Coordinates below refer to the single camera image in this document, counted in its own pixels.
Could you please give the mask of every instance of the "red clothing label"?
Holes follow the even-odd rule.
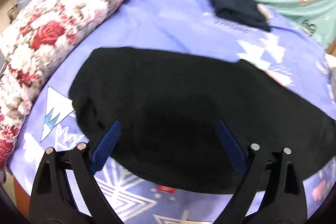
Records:
[[[170,194],[174,194],[176,191],[175,188],[170,188],[170,187],[161,186],[161,185],[158,185],[157,188],[163,192],[170,193]]]

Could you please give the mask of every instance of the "bed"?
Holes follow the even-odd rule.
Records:
[[[68,150],[87,141],[76,125],[68,90],[81,64],[97,47],[153,48],[230,62],[245,59],[335,119],[323,47],[275,10],[270,12],[274,15],[269,22],[273,31],[266,33],[216,17],[208,0],[125,0],[47,82],[21,130],[9,168],[30,193],[47,147]],[[68,176],[79,210],[89,214],[71,172]],[[231,198],[164,189],[129,173],[113,159],[96,174],[96,180],[126,223],[212,223]],[[335,158],[304,181],[308,217],[319,208],[335,181]],[[250,214],[258,210],[262,197],[263,192],[257,193]]]

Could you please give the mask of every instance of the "black cloth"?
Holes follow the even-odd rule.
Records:
[[[270,32],[265,16],[255,0],[210,0],[216,16]]]
[[[69,98],[90,140],[119,120],[111,156],[168,187],[234,192],[242,175],[221,147],[219,120],[245,152],[251,143],[274,152],[289,147],[302,179],[336,154],[334,120],[244,60],[99,48],[79,70]]]

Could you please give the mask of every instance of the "metal pin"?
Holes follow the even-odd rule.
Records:
[[[53,151],[54,151],[54,149],[53,149],[52,147],[48,147],[48,148],[45,150],[45,152],[46,152],[47,154],[51,154]]]
[[[257,143],[252,143],[251,144],[251,149],[254,151],[258,151],[260,149],[260,145]]]
[[[283,152],[287,155],[290,155],[292,153],[292,150],[290,150],[290,148],[286,147],[283,149]]]
[[[77,145],[77,148],[78,148],[79,150],[84,150],[84,149],[86,148],[86,143],[79,143],[79,144]]]

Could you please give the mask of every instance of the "round metal bolt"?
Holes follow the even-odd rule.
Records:
[[[77,145],[77,148],[78,148],[79,150],[84,150],[84,149],[86,148],[86,143],[79,143],[79,144]]]
[[[54,151],[54,149],[53,149],[52,147],[48,147],[48,148],[45,150],[45,152],[46,152],[47,154],[51,154],[53,151]]]
[[[290,150],[290,148],[286,147],[283,149],[283,152],[287,155],[290,155],[292,153],[292,150]]]
[[[251,144],[251,149],[254,151],[258,151],[260,149],[260,145],[257,143],[252,143]]]

